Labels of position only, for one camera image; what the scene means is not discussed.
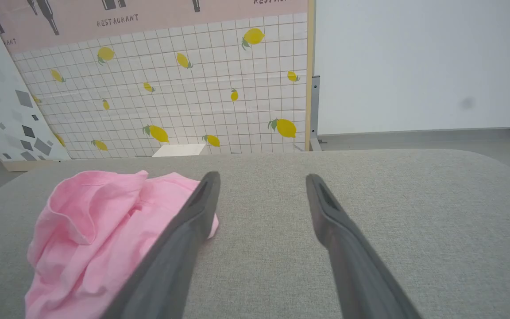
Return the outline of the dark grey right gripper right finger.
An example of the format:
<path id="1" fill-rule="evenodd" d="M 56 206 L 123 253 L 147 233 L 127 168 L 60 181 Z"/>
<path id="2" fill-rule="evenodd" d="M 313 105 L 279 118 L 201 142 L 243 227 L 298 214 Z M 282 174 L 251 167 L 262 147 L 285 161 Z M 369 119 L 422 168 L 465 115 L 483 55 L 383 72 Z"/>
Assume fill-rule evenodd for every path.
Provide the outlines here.
<path id="1" fill-rule="evenodd" d="M 326 182 L 306 176 L 313 229 L 328 251 L 343 319 L 421 319 L 419 311 Z"/>

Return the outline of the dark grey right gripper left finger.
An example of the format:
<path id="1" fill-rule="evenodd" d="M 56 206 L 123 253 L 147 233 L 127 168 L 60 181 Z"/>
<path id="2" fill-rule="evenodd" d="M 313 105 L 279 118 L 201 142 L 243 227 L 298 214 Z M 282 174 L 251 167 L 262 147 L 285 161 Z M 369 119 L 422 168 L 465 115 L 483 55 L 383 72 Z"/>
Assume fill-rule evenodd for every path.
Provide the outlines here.
<path id="1" fill-rule="evenodd" d="M 220 174 L 207 172 L 102 319 L 182 319 L 193 268 L 211 233 L 219 194 Z"/>

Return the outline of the pink garment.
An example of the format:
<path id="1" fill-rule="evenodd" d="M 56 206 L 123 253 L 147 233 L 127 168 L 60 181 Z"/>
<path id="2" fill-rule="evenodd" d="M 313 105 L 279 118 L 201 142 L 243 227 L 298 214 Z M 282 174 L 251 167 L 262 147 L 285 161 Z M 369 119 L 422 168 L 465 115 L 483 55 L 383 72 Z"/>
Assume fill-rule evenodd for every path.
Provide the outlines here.
<path id="1" fill-rule="evenodd" d="M 26 319 L 102 319 L 200 180 L 84 171 L 51 192 L 27 259 Z"/>

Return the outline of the small white box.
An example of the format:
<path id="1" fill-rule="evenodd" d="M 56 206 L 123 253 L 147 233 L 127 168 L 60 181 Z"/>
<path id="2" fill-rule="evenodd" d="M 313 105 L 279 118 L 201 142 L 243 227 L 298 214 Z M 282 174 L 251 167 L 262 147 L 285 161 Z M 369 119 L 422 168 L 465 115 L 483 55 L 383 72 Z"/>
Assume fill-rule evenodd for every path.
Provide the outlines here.
<path id="1" fill-rule="evenodd" d="M 164 144 L 152 157 L 186 157 L 209 154 L 205 144 Z"/>

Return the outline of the lemon print tile backdrop panel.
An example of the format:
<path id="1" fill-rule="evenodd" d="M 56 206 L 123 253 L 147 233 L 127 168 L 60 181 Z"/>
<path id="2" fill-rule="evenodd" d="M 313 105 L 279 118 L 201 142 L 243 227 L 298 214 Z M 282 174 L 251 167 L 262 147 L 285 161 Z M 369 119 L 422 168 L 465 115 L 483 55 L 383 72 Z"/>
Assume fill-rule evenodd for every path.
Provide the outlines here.
<path id="1" fill-rule="evenodd" d="M 308 149 L 311 0 L 0 0 L 0 37 L 73 160 Z"/>

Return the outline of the grey metal bracket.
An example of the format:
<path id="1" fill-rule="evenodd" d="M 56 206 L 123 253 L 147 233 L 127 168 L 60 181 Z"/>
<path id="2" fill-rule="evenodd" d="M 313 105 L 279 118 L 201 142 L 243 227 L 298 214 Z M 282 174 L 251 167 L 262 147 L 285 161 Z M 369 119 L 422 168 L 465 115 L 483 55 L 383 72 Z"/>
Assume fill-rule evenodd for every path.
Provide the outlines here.
<path id="1" fill-rule="evenodd" d="M 314 75 L 311 81 L 310 91 L 310 129 L 309 129 L 309 148 L 311 152 L 322 151 L 322 140 L 318 137 L 318 111 L 320 96 L 320 76 Z"/>

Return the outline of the light wooden frame post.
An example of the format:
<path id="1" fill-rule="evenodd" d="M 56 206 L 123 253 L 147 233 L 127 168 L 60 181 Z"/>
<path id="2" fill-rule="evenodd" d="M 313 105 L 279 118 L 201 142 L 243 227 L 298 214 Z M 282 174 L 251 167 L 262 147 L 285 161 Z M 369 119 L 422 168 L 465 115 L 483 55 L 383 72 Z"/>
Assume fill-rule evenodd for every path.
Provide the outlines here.
<path id="1" fill-rule="evenodd" d="M 314 76 L 314 38 L 316 24 L 316 0 L 308 0 L 308 11 L 306 14 L 306 116 L 305 116 L 305 137 L 304 149 L 306 152 L 312 151 L 312 142 L 317 141 L 314 132 L 312 115 L 313 98 L 313 76 Z"/>

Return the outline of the plain white wall panel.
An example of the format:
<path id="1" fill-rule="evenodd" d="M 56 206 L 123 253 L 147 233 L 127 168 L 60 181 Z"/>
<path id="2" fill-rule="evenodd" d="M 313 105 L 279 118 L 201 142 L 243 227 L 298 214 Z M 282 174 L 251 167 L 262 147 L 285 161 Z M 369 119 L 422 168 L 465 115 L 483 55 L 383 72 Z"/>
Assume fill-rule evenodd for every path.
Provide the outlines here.
<path id="1" fill-rule="evenodd" d="M 316 0 L 320 135 L 510 128 L 510 0 Z"/>

